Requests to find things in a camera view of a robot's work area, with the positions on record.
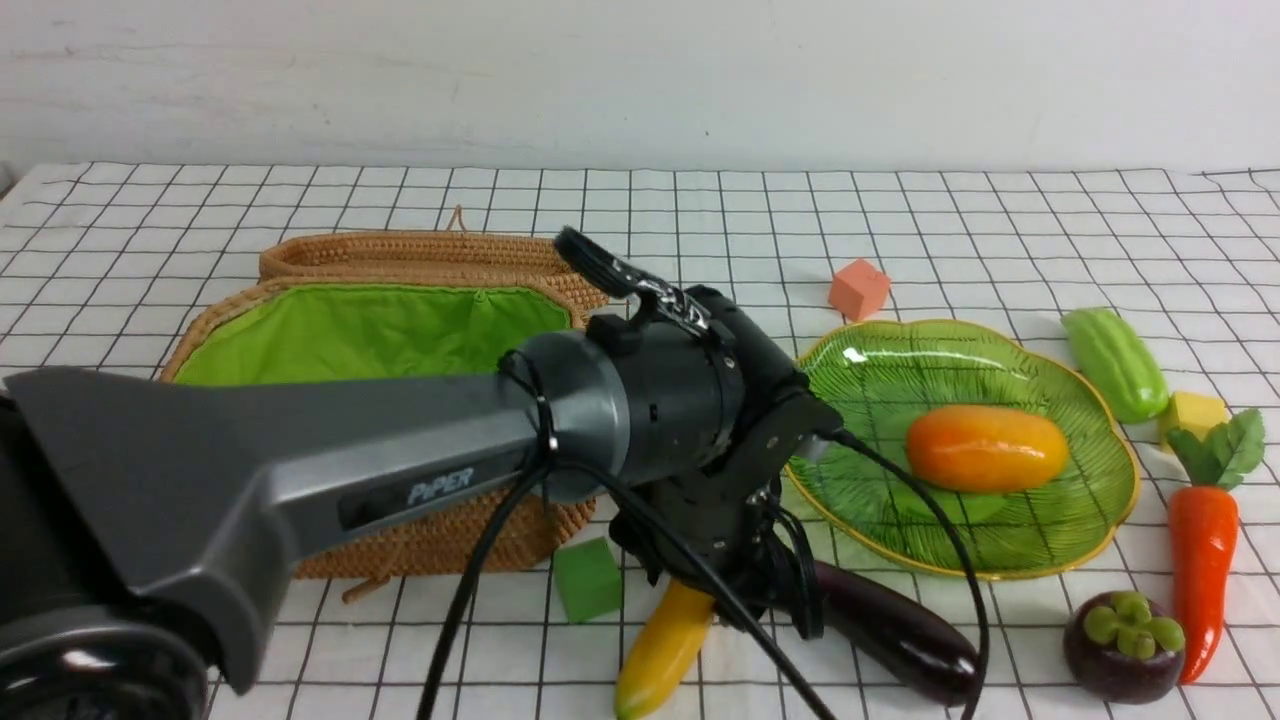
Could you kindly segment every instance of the white wall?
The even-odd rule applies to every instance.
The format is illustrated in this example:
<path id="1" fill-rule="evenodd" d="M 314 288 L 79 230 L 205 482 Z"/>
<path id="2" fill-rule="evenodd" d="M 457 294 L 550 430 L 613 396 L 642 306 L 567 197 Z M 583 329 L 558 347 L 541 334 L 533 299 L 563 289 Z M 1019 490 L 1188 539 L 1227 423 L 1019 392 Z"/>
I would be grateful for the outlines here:
<path id="1" fill-rule="evenodd" d="M 93 159 L 1280 165 L 1280 4 L 5 0 L 0 160 Z"/>

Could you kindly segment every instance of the yellow banana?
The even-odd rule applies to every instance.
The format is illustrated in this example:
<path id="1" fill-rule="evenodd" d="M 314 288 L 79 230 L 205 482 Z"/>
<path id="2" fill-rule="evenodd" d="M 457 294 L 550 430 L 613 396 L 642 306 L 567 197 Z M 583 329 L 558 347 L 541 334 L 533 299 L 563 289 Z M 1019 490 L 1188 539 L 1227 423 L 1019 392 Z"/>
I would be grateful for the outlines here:
<path id="1" fill-rule="evenodd" d="M 622 664 L 613 700 L 618 720 L 644 717 L 676 692 L 703 648 L 714 606 L 710 596 L 671 580 Z"/>

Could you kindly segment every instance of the carrot leaves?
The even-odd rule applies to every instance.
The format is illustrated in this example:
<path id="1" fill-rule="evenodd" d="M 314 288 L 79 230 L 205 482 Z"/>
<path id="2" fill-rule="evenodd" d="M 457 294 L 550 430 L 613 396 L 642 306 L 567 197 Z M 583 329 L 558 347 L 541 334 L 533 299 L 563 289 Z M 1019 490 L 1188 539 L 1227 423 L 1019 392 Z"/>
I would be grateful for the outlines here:
<path id="1" fill-rule="evenodd" d="M 1216 486 L 1225 491 L 1244 482 L 1244 475 L 1262 464 L 1266 428 L 1256 407 L 1231 416 L 1204 436 L 1202 442 L 1181 428 L 1165 436 L 1193 486 Z"/>

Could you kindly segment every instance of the green basket lining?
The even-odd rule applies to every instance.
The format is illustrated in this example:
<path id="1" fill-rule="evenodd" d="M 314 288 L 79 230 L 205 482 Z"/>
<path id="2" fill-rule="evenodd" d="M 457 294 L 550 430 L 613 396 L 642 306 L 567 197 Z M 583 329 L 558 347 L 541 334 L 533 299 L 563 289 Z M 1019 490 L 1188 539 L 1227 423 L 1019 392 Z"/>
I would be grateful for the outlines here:
<path id="1" fill-rule="evenodd" d="M 210 333 L 175 373 L 192 386 L 246 386 L 490 372 L 568 310 L 525 287 L 307 284 Z"/>

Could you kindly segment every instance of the grid tablecloth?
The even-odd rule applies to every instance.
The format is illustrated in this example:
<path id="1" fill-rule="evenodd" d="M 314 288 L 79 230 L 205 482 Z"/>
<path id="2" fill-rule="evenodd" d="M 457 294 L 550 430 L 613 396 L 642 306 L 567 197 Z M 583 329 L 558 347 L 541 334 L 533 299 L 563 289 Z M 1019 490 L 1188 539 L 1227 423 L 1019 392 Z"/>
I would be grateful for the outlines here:
<path id="1" fill-rule="evenodd" d="M 884 316 L 960 318 L 1070 363 L 1062 311 L 1112 305 L 1170 384 L 1261 407 L 1271 445 L 1235 491 L 1244 532 L 1229 634 L 1202 680 L 1142 707 L 1106 706 L 1061 660 L 1069 611 L 1135 587 L 1169 602 L 1166 501 L 1184 477 L 1133 429 L 1137 510 L 1085 568 L 988 587 L 993 655 L 980 717 L 1247 720 L 1280 714 L 1280 172 L 744 173 L 124 165 L 37 168 L 0 205 L 0 374 L 45 364 L 154 377 L 191 319 L 255 282 L 257 252 L 297 234 L 435 229 L 454 205 L 474 231 L 580 227 L 685 284 L 731 292 L 788 352 L 842 318 L 832 273 L 868 258 L 891 278 Z M 581 539 L 604 534 L 603 509 Z M 975 638 L 968 591 L 870 553 L 852 561 Z M 627 564 L 621 614 L 571 626 L 549 573 L 485 577 L 438 717 L 611 716 L 612 682 L 662 588 Z M 392 583 L 343 605 L 343 583 L 296 582 L 261 684 L 215 685 L 212 720 L 398 720 L 456 578 Z M 947 717 L 833 633 L 782 644 L 841 717 Z M 744 634 L 716 628 L 666 719 L 812 717 Z"/>

